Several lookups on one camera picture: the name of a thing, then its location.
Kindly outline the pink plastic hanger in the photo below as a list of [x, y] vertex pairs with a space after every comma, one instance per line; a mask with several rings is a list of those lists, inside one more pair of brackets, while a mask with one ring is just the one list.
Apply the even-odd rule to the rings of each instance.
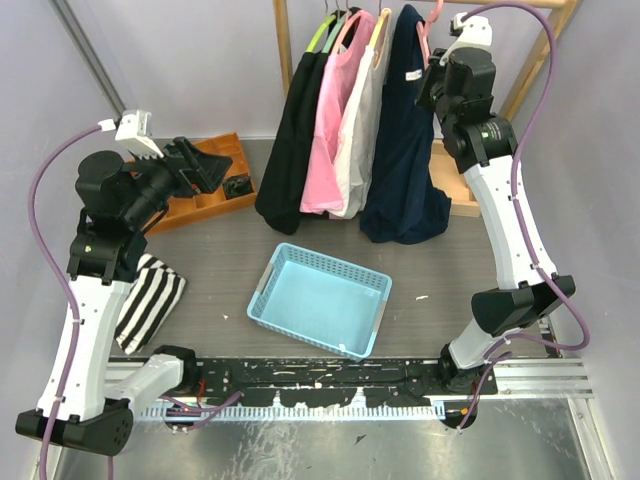
[[431, 55], [431, 49], [429, 46], [429, 34], [433, 24], [436, 23], [440, 17], [443, 5], [443, 0], [437, 0], [435, 6], [430, 11], [427, 18], [424, 21], [419, 21], [416, 24], [416, 33], [418, 35], [424, 67], [428, 66], [429, 57]]

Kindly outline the yellow hanger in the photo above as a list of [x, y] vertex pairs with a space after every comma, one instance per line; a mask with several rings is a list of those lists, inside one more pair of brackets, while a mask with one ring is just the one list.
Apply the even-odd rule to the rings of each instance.
[[376, 67], [381, 55], [384, 51], [386, 34], [391, 21], [392, 11], [389, 8], [383, 8], [380, 11], [376, 25], [369, 40], [368, 47], [373, 53], [373, 66]]

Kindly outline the white t shirt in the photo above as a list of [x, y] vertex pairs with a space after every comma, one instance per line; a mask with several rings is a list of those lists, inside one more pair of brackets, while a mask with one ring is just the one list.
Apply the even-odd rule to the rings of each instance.
[[382, 90], [389, 62], [391, 26], [392, 16], [384, 51], [376, 67], [373, 66], [373, 53], [366, 46], [344, 110], [334, 161], [343, 206], [329, 211], [332, 219], [351, 219], [366, 204], [380, 120]]

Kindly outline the salmon pink metal hanger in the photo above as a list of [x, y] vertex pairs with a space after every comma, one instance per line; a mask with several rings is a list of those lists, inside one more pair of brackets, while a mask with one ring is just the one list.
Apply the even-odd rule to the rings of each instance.
[[341, 46], [343, 45], [344, 39], [347, 34], [353, 29], [353, 27], [362, 19], [362, 17], [368, 18], [370, 14], [366, 10], [358, 10], [353, 15], [349, 16], [342, 26], [341, 30], [338, 33], [337, 39], [333, 44], [333, 48], [331, 50], [332, 54], [338, 54]]

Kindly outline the navy blue t shirt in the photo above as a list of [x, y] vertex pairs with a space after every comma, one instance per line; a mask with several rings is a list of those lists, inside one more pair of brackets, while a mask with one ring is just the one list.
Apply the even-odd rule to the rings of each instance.
[[424, 73], [417, 33], [423, 22], [406, 4], [395, 25], [371, 184], [360, 214], [360, 229], [374, 243], [421, 243], [444, 233], [449, 223], [451, 199], [434, 186], [429, 170], [433, 114], [415, 103]]

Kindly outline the pink t shirt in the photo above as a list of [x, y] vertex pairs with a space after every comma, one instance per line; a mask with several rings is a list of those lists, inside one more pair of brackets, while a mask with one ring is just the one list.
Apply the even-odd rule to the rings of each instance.
[[316, 107], [307, 176], [299, 206], [302, 213], [322, 214], [343, 206], [334, 167], [339, 130], [356, 81], [360, 60], [375, 24], [376, 20], [371, 14], [368, 18], [362, 17], [352, 29], [353, 37], [349, 47], [338, 54], [330, 53], [327, 57]]

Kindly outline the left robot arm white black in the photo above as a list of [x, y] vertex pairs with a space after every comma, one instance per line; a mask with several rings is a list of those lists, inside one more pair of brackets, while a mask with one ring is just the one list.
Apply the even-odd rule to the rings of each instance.
[[16, 420], [17, 434], [113, 457], [126, 445], [135, 416], [173, 391], [194, 393], [200, 369], [193, 350], [161, 346], [112, 390], [105, 376], [116, 322], [147, 241], [145, 227], [170, 198], [214, 193], [233, 161], [177, 137], [149, 159], [114, 151], [81, 161], [75, 189], [84, 207], [70, 247], [71, 293], [54, 366], [37, 406]]

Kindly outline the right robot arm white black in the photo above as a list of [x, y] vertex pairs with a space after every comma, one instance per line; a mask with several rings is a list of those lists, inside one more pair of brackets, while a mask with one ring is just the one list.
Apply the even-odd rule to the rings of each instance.
[[417, 106], [437, 118], [447, 153], [455, 160], [480, 207], [496, 265], [497, 285], [471, 299], [472, 319], [446, 344], [438, 360], [444, 390], [459, 394], [485, 370], [499, 341], [548, 316], [576, 287], [560, 275], [537, 232], [511, 123], [492, 111], [496, 66], [489, 52], [436, 49], [428, 60]]

